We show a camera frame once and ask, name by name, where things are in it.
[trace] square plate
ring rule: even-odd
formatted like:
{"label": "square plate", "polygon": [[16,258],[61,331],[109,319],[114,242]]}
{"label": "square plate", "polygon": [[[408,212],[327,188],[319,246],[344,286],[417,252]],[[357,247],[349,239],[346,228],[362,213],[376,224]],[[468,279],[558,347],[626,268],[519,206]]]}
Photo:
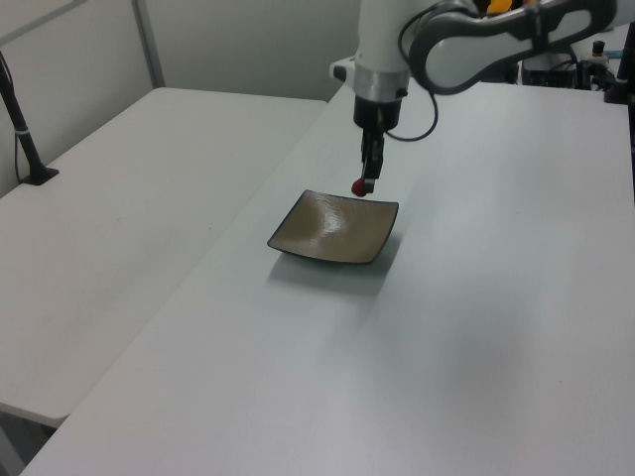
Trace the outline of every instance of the square plate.
{"label": "square plate", "polygon": [[331,263],[368,265],[383,249],[399,203],[305,190],[267,245]]}

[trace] white wall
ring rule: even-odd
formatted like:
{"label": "white wall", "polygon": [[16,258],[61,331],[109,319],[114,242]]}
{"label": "white wall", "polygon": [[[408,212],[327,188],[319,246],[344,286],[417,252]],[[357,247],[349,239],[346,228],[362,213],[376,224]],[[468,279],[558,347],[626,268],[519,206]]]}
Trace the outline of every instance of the white wall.
{"label": "white wall", "polygon": [[[152,89],[130,0],[88,0],[0,50],[45,164]],[[24,156],[21,166],[24,176]],[[15,185],[0,102],[0,196]]]}
{"label": "white wall", "polygon": [[171,87],[329,100],[359,0],[145,0]]}

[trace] red object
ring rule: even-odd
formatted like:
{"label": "red object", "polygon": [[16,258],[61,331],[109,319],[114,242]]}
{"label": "red object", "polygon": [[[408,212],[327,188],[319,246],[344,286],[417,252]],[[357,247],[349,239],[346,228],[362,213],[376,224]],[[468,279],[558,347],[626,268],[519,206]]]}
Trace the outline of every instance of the red object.
{"label": "red object", "polygon": [[353,186],[350,188],[350,191],[352,191],[357,196],[366,196],[366,191],[364,190],[364,179],[357,179],[353,183]]}

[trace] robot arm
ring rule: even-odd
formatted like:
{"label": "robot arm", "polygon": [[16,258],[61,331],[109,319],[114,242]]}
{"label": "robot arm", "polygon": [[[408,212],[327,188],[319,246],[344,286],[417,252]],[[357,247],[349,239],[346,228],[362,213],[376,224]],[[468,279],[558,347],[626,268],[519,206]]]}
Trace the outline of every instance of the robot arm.
{"label": "robot arm", "polygon": [[352,84],[363,130],[353,192],[370,193],[379,179],[384,134],[399,122],[411,74],[430,94],[456,94],[501,63],[634,21],[633,0],[542,0],[491,19],[480,19],[470,0],[362,0],[354,67],[331,67]]}

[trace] white table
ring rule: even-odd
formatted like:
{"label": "white table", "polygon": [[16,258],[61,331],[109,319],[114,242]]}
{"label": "white table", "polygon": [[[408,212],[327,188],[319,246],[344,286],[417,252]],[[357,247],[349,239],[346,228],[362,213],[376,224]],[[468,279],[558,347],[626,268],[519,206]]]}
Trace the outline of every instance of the white table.
{"label": "white table", "polygon": [[0,200],[0,411],[57,426],[325,104],[157,89]]}
{"label": "white table", "polygon": [[440,108],[387,145],[375,265],[282,256],[302,190],[359,174],[342,89],[24,476],[631,474],[626,109],[499,84]]}

